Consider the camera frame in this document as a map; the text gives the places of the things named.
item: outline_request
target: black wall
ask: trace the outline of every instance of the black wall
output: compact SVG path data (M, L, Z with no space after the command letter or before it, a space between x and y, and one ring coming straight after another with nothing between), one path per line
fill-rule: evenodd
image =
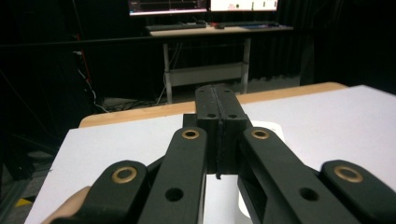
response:
M316 16L316 82L396 93L393 1L330 1Z

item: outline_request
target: white object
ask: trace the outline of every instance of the white object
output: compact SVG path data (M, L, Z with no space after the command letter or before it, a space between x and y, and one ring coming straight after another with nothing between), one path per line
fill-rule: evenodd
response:
M243 105L251 120L282 127L290 149L319 170L325 161L356 163L396 190L396 97L369 87ZM160 158L182 116L71 130L25 223L40 223L116 161ZM207 177L204 223L235 222L236 176Z

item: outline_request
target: screw hole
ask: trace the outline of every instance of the screw hole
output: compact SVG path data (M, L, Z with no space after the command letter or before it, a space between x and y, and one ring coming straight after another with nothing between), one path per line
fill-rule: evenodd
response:
M199 133L195 130L184 131L182 136L187 139L195 139L199 136Z
M314 190L308 188L300 189L300 195L310 202L315 202L319 199L319 195Z
M181 198L183 198L183 190L181 189L169 189L166 191L165 193L165 198L169 201L169 202L177 202L179 201Z
M334 167L334 172L338 177L351 183L360 183L363 181L361 173L347 166L336 166Z
M253 137L259 138L259 139L265 139L270 136L269 133L262 131L262 130L254 130L253 132L251 132L251 134L253 135Z
M114 183L125 184L132 181L137 175L137 170L134 167L126 166L117 169L111 179Z

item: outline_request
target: computer monitor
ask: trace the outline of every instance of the computer monitor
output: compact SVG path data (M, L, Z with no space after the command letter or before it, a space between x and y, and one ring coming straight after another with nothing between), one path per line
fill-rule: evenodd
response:
M130 16L207 12L206 0L128 0Z
M221 11L276 11L277 0L211 0L209 10Z

